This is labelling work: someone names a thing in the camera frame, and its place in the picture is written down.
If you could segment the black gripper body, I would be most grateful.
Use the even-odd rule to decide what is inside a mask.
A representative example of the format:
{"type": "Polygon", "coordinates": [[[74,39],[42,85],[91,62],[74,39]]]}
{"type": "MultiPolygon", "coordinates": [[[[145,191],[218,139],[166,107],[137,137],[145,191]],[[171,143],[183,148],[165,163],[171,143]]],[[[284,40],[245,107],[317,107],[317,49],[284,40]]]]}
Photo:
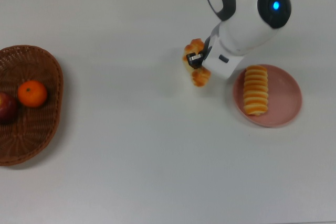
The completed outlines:
{"type": "Polygon", "coordinates": [[[209,51],[210,51],[210,46],[209,46],[209,42],[211,40],[211,37],[209,36],[205,42],[204,42],[204,48],[203,48],[203,56],[207,56],[209,51]]]}

